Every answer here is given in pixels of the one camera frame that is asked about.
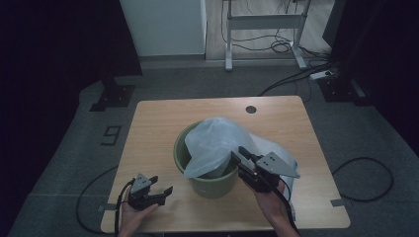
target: hand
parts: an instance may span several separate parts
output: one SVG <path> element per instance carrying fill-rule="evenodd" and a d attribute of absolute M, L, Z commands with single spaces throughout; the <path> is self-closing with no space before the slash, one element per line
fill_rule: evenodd
<path fill-rule="evenodd" d="M 284 193 L 285 184 L 280 181 L 277 186 L 281 194 Z M 297 232 L 291 227 L 288 219 L 287 210 L 283 202 L 274 192 L 256 193 L 253 189 L 253 194 L 256 197 L 259 207 L 263 215 L 268 219 L 269 223 L 274 227 L 278 236 L 296 237 L 299 236 Z"/>
<path fill-rule="evenodd" d="M 277 186 L 278 191 L 281 194 L 284 193 L 285 184 L 283 181 L 280 181 Z M 259 207 L 261 208 L 264 216 L 270 220 L 275 217 L 288 218 L 286 208 L 283 202 L 274 194 L 274 192 L 266 193 L 256 193 L 253 191 L 253 194 L 256 197 Z"/>
<path fill-rule="evenodd" d="M 144 210 L 136 210 L 128 204 L 128 194 L 130 187 L 126 189 L 126 195 L 124 197 L 124 202 L 122 204 L 122 223 L 120 237 L 123 236 L 133 236 L 135 231 L 141 225 L 142 220 L 154 212 L 158 204 L 153 204 Z"/>

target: wall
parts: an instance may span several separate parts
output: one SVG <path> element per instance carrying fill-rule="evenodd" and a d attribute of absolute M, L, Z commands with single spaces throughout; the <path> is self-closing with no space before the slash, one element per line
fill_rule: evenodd
<path fill-rule="evenodd" d="M 121 0 L 139 56 L 205 54 L 205 0 Z"/>

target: metal stand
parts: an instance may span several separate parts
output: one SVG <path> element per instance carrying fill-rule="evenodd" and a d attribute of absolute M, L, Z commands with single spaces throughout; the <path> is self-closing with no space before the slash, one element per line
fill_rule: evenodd
<path fill-rule="evenodd" d="M 307 0 L 301 15 L 284 14 L 284 15 L 267 15 L 267 16 L 232 16 L 231 0 L 228 0 L 227 12 L 227 43 L 225 47 L 225 70 L 231 71 L 232 51 L 231 51 L 231 31 L 235 30 L 263 30 L 263 29 L 296 29 L 295 40 L 290 42 L 293 50 L 293 56 L 300 69 L 307 68 L 303 58 L 301 49 L 299 49 L 299 40 L 301 39 L 302 30 L 304 29 L 305 20 L 311 0 Z"/>

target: electrical cable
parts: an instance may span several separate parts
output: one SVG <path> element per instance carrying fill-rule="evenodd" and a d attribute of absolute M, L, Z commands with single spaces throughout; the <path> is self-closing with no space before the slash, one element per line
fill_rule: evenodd
<path fill-rule="evenodd" d="M 107 170 L 107 171 L 105 171 L 104 173 L 102 173 L 101 175 L 99 175 L 98 177 L 96 177 L 93 181 L 91 181 L 84 189 L 83 189 L 83 191 L 81 192 L 81 194 L 80 194 L 80 196 L 78 197 L 78 199 L 77 199 L 77 203 L 76 203 L 76 218 L 77 218 L 77 222 L 80 224 L 80 226 L 81 227 L 83 227 L 83 229 L 85 229 L 85 230 L 87 230 L 88 232 L 90 232 L 90 233 L 92 233 L 92 234 L 110 234 L 110 233 L 106 233 L 106 232 L 103 232 L 103 231 L 99 231 L 99 230 L 94 230 L 94 229 L 91 229 L 91 228 L 89 228 L 89 227 L 87 227 L 84 223 L 83 223 L 83 221 L 81 220 L 81 218 L 80 218 L 80 213 L 79 213 L 79 206 L 80 206 L 80 200 L 81 200 L 81 198 L 83 197 L 83 195 L 84 195 L 84 193 L 86 192 L 86 190 L 87 189 L 89 189 L 90 188 L 90 186 L 92 186 L 93 185 L 93 183 L 95 183 L 97 180 L 99 180 L 100 178 L 102 178 L 104 175 L 106 175 L 106 174 L 108 174 L 109 172 L 111 172 L 111 171 L 113 171 L 113 170 L 115 170 L 115 169 L 117 169 L 118 168 L 118 166 L 115 166 L 115 167 L 112 167 L 111 169 L 109 169 L 109 170 Z"/>
<path fill-rule="evenodd" d="M 132 186 L 134 181 L 135 179 L 132 179 L 131 181 L 126 183 L 126 185 L 121 190 L 120 195 L 118 196 L 117 206 L 115 207 L 115 222 L 114 222 L 116 237 L 118 237 L 118 235 L 120 234 L 120 210 L 121 210 L 121 204 L 123 203 L 123 196 L 124 196 L 124 193 L 126 192 L 126 188 L 128 186 Z"/>
<path fill-rule="evenodd" d="M 332 172 L 332 175 L 335 175 L 337 172 L 339 172 L 342 168 L 344 168 L 348 164 L 353 163 L 355 161 L 360 161 L 360 160 L 369 160 L 369 161 L 373 161 L 373 162 L 376 162 L 379 165 L 381 165 L 385 169 L 385 171 L 389 174 L 389 176 L 390 176 L 390 184 L 384 190 L 384 192 L 382 192 L 381 194 L 379 194 L 379 195 L 377 195 L 375 197 L 372 197 L 372 198 L 357 198 L 357 197 L 349 197 L 349 196 L 347 196 L 345 194 L 342 194 L 342 193 L 339 193 L 339 194 L 343 198 L 347 198 L 347 199 L 358 201 L 358 202 L 370 202 L 370 201 L 374 201 L 374 200 L 380 199 L 380 198 L 384 197 L 385 195 L 387 195 L 388 192 L 390 192 L 391 188 L 393 187 L 394 178 L 393 178 L 393 175 L 392 175 L 391 171 L 384 164 L 382 164 L 381 162 L 379 162 L 376 159 L 373 159 L 373 158 L 370 158 L 370 157 L 359 157 L 359 158 L 355 158 L 355 159 L 349 160 L 349 161 L 343 163 L 341 166 L 339 166 L 335 171 L 333 171 Z"/>
<path fill-rule="evenodd" d="M 295 75 L 292 75 L 292 76 L 286 77 L 286 78 L 284 78 L 284 79 L 282 79 L 282 80 L 280 80 L 280 81 L 278 81 L 278 82 L 276 82 L 276 83 L 272 84 L 271 86 L 267 87 L 265 90 L 263 90 L 263 91 L 262 91 L 262 92 L 258 95 L 258 97 L 264 96 L 264 95 L 265 95 L 265 93 L 267 93 L 268 91 L 270 91 L 270 90 L 272 90 L 272 89 L 274 89 L 274 88 L 276 88 L 276 87 L 278 87 L 278 86 L 281 86 L 281 85 L 284 85 L 284 84 L 286 84 L 286 83 L 290 83 L 290 82 L 293 82 L 293 81 L 302 80 L 302 79 L 304 79 L 304 78 L 308 77 L 310 74 L 312 74 L 312 73 L 316 73 L 316 72 L 319 72 L 319 71 L 321 71 L 321 70 L 324 70 L 325 68 L 330 67 L 330 66 L 332 66 L 332 65 L 334 65 L 334 64 L 335 64 L 335 63 L 333 63 L 333 62 L 325 63 L 325 64 L 322 64 L 322 65 L 319 65 L 319 66 L 315 66 L 315 67 L 309 68 L 309 69 L 307 69 L 307 70 L 305 70 L 305 71 L 298 72 L 298 73 L 297 73 L 297 74 L 295 74 Z M 307 75 L 305 75 L 305 76 L 303 76 L 303 77 L 300 77 L 300 78 L 293 79 L 293 78 L 295 78 L 295 77 L 297 77 L 297 76 L 300 76 L 300 75 L 302 75 L 302 74 L 305 74 L 305 73 L 307 73 Z"/>

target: dark background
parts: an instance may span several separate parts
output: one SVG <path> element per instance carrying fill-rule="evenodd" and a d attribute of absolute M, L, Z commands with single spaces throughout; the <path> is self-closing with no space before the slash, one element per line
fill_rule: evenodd
<path fill-rule="evenodd" d="M 419 18 L 414 1 L 347 0 L 331 59 L 419 155 Z"/>
<path fill-rule="evenodd" d="M 119 0 L 0 3 L 1 236 L 53 156 L 81 89 L 140 75 Z"/>

